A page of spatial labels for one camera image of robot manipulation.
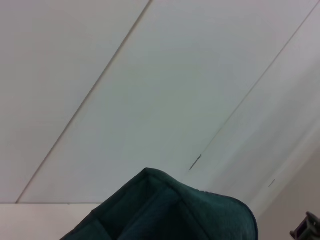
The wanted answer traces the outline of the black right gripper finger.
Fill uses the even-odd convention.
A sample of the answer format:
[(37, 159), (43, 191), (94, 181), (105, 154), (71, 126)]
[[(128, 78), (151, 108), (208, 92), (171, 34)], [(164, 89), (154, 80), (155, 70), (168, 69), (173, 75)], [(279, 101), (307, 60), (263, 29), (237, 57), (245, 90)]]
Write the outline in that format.
[(290, 236), (294, 240), (320, 240), (320, 219), (307, 211), (305, 219), (293, 231)]

